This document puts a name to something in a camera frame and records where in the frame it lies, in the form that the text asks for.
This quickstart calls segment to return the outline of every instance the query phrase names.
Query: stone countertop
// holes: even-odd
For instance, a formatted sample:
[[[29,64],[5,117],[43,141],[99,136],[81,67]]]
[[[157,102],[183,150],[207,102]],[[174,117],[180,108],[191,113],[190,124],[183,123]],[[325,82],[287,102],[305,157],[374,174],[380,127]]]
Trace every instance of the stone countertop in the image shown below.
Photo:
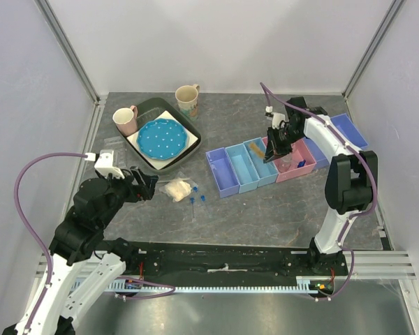
[[[161,97],[176,106],[173,93],[111,93],[94,140],[93,150],[99,152],[104,139],[118,136],[112,114],[121,107],[137,105],[148,98]],[[291,96],[281,96],[285,100]],[[310,106],[322,106],[330,116],[346,112],[341,96],[305,96]],[[202,143],[189,160],[176,170],[160,176],[172,179],[183,172],[198,184],[205,195],[212,217],[202,202],[194,204],[196,221],[191,221],[189,198],[174,203],[158,191],[148,202],[125,204],[105,231],[106,239],[123,237],[129,241],[155,241],[205,244],[243,244],[255,246],[307,247],[320,230],[328,209],[324,185],[325,167],[311,174],[254,191],[220,199],[207,163],[205,152],[266,136],[270,122],[264,117],[262,94],[201,94],[199,117],[195,122],[202,134]],[[284,107],[274,104],[274,111]],[[136,153],[126,144],[127,166],[140,165]],[[89,163],[83,179],[95,177]],[[351,248],[382,249],[375,215],[357,218],[345,245]]]

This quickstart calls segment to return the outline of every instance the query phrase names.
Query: wall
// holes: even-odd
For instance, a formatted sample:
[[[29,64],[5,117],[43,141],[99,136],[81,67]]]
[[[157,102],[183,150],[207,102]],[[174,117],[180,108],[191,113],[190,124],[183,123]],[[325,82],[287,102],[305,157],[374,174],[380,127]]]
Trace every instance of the wall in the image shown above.
[[[50,0],[99,94],[341,92],[391,0]]]
[[[419,0],[407,1],[353,91],[355,122],[378,154],[392,241],[419,278]]]
[[[0,0],[0,334],[23,314],[41,251],[19,219],[13,185],[31,159],[79,151],[93,104],[32,0]],[[61,219],[77,158],[25,176],[24,212],[45,242]]]

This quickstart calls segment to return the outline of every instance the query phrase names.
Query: pink mug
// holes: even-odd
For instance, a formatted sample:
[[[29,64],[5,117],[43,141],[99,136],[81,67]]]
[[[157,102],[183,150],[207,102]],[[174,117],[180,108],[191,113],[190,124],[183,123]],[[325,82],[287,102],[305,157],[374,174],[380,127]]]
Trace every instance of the pink mug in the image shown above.
[[[137,106],[119,108],[115,113],[113,113],[113,121],[123,136],[128,137],[136,133],[138,130],[137,115]]]

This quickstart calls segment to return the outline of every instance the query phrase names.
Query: beige mug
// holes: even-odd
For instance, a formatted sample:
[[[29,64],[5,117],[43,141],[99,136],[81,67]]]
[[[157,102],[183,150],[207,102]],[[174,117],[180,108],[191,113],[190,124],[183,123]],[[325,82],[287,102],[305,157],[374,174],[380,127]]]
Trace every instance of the beige mug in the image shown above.
[[[199,91],[200,86],[197,84],[185,85],[175,91],[175,98],[177,99],[180,112],[190,119],[197,119],[198,116],[197,98]]]
[[[119,108],[115,113],[113,113],[113,121],[123,136],[128,137],[136,133],[138,130],[137,115],[137,106]]]

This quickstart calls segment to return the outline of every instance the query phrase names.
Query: polka dot plate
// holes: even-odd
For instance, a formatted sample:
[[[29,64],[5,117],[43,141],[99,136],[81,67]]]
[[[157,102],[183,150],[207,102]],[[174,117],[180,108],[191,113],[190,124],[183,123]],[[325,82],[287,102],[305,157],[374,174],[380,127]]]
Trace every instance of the polka dot plate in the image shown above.
[[[170,119],[147,122],[138,132],[140,151],[149,158],[165,160],[178,156],[186,147],[184,127]]]

